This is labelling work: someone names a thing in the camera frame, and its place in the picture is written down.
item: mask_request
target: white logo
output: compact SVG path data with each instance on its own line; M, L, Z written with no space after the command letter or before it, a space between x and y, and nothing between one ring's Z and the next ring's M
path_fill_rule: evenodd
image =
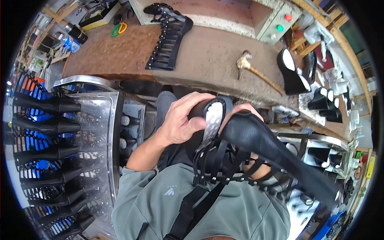
M168 191L164 194L164 195L174 195L175 192L173 191L173 187L171 187L170 189L168 189Z

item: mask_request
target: hammer head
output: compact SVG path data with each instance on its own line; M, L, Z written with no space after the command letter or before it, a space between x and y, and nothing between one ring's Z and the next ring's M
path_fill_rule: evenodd
M252 58L251 52L248 50L244 50L243 55L237 60L237 68L238 68L238 76L237 79L240 79L240 70L241 69L249 69L251 64L247 59Z

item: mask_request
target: brown tabletop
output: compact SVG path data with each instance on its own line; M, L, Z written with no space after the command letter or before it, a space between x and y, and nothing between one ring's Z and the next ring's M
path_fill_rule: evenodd
M281 95L253 73L243 70L237 80L236 61L243 50L252 53L251 66L284 87L277 66L281 46L268 45L223 30L194 26L183 38L174 71L145 70L160 34L158 25L140 25L137 18L125 20L127 30L111 36L112 21L86 32L88 40L66 61L62 77L93 75L113 80L146 80L162 84L184 85L235 96L259 107L284 105L298 110L298 97ZM295 62L301 66L301 60ZM342 103L343 120L345 105ZM303 117L297 123L314 131L350 140L348 123L327 122L319 126Z

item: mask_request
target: wooden hammer handle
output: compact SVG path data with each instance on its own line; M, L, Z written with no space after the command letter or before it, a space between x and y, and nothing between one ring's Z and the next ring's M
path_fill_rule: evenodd
M261 72L257 71L256 69L254 69L253 67L250 67L248 69L249 71L253 72L255 75L257 75L259 78L261 78L262 80L264 80L266 83L268 83L271 87L273 87L276 91L278 91L281 95L284 95L285 91L282 87L280 87L279 85L275 84L274 82L272 82L271 80L269 80L267 77L265 77Z

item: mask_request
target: green button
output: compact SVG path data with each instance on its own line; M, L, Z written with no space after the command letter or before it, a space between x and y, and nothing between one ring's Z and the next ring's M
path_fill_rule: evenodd
M284 30L283 26L277 25L277 31L283 31L283 30Z

